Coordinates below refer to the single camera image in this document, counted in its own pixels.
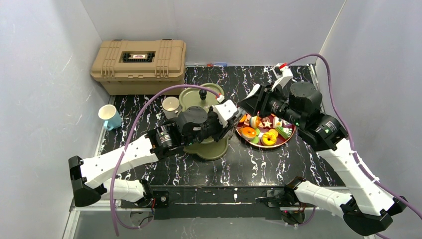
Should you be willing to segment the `orange glazed donut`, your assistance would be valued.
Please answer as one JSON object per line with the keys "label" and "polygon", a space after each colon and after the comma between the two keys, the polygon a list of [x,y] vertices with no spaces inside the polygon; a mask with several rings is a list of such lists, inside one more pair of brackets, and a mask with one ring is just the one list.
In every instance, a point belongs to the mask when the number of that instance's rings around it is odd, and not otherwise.
{"label": "orange glazed donut", "polygon": [[257,136],[256,130],[251,127],[242,127],[240,134],[246,140],[253,140]]}

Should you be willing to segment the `white cream cake piece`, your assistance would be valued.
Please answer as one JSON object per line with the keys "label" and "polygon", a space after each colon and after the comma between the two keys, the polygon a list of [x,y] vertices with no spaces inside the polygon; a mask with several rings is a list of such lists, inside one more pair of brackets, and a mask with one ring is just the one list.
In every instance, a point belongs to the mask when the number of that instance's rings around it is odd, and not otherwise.
{"label": "white cream cake piece", "polygon": [[273,117],[272,128],[276,129],[283,126],[283,120],[279,117]]}

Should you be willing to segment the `yellow frosted donut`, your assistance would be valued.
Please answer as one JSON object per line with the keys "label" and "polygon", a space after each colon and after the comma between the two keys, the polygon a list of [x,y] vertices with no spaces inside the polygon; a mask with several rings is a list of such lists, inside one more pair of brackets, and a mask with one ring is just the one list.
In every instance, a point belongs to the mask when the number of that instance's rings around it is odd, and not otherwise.
{"label": "yellow frosted donut", "polygon": [[263,146],[273,146],[277,142],[277,136],[270,132],[266,132],[261,136],[260,140]]}

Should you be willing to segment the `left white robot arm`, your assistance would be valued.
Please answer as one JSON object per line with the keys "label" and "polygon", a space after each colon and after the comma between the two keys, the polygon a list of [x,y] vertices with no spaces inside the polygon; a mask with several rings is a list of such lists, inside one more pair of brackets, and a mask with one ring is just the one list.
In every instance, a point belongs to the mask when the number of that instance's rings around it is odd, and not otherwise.
{"label": "left white robot arm", "polygon": [[148,205],[154,201],[148,181],[117,179],[117,174],[179,154],[185,147],[208,138],[220,142],[243,115],[242,109],[229,102],[211,106],[208,111],[192,106],[128,146],[91,158],[71,157],[68,163],[75,206],[90,206],[110,196],[139,206]]}

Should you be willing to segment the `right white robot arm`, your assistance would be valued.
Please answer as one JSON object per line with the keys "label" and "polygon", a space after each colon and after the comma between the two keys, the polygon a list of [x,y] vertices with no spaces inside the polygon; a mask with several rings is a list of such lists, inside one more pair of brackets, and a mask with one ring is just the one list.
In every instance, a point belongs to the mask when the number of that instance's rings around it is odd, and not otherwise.
{"label": "right white robot arm", "polygon": [[238,105],[252,116],[275,115],[293,124],[299,137],[317,152],[348,188],[340,193],[296,177],[284,194],[341,217],[356,233],[370,236],[386,230],[401,213],[404,198],[379,187],[367,166],[353,156],[348,133],[335,117],[321,111],[322,94],[308,82],[296,82],[285,96],[281,87],[255,85]]}

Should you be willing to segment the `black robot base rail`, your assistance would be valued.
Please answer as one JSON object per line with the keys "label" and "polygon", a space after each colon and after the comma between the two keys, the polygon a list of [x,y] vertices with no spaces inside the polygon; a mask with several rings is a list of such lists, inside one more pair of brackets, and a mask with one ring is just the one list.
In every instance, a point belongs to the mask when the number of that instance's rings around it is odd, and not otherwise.
{"label": "black robot base rail", "polygon": [[302,223],[311,205],[281,186],[152,186],[155,219],[265,218]]}

